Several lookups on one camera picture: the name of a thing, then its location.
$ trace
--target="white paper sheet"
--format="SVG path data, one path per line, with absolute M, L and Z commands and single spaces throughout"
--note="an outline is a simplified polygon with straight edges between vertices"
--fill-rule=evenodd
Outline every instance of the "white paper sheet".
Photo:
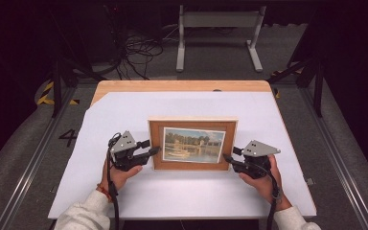
M 108 93 L 89 108 L 49 214 L 56 219 L 84 201 L 101 180 L 108 140 L 129 130 L 149 139 L 149 116 L 236 116 L 235 146 L 258 140 L 280 149 L 276 155 L 283 190 L 303 216 L 316 209 L 277 104 L 270 92 Z M 237 173 L 160 172 L 151 159 L 118 196 L 121 219 L 250 219 L 266 217 L 269 204 Z

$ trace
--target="picture frame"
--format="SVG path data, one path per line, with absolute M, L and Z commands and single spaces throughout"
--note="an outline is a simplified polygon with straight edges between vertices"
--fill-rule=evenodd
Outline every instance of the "picture frame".
M 149 117 L 155 170 L 228 171 L 237 117 Z

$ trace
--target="red bracelet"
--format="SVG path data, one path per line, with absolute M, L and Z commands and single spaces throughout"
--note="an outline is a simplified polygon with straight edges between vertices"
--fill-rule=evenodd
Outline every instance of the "red bracelet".
M 112 203 L 112 196 L 110 196 L 109 192 L 104 188 L 103 185 L 97 184 L 97 189 L 101 189 L 100 192 L 106 195 L 106 198 L 108 198 L 108 202 Z

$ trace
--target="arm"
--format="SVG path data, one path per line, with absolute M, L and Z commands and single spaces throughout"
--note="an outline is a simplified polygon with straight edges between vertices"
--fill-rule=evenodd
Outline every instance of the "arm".
M 282 177 L 277 168 L 277 161 L 274 155 L 269 155 L 268 159 L 271 165 L 271 173 L 277 181 L 277 184 L 282 188 Z M 239 173 L 239 177 L 248 185 L 256 188 L 260 196 L 267 202 L 271 203 L 273 200 L 272 190 L 273 185 L 271 178 L 267 175 L 263 178 L 253 179 L 245 173 Z M 315 223 L 306 223 L 297 207 L 293 207 L 286 197 L 284 191 L 281 199 L 276 205 L 276 213 L 274 219 L 277 222 L 280 230 L 296 230 L 296 229 L 310 229 L 318 230 L 320 227 Z
M 111 168 L 111 179 L 118 191 L 124 187 L 127 180 L 139 171 L 142 166 L 136 166 L 128 172 Z M 106 216 L 109 200 L 107 198 L 108 183 L 106 176 L 106 160 L 103 164 L 103 178 L 101 183 L 83 203 L 75 203 L 62 213 L 57 220 L 55 229 L 109 229 L 110 220 Z

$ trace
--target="white sleeve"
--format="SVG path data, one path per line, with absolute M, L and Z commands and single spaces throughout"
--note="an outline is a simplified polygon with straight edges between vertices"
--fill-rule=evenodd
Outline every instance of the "white sleeve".
M 306 222 L 297 207 L 274 213 L 274 220 L 280 230 L 320 230 L 321 228 L 313 222 Z
M 58 219 L 55 230 L 59 229 L 106 229 L 110 220 L 106 216 L 109 203 L 106 195 L 94 190 L 84 203 L 70 206 Z

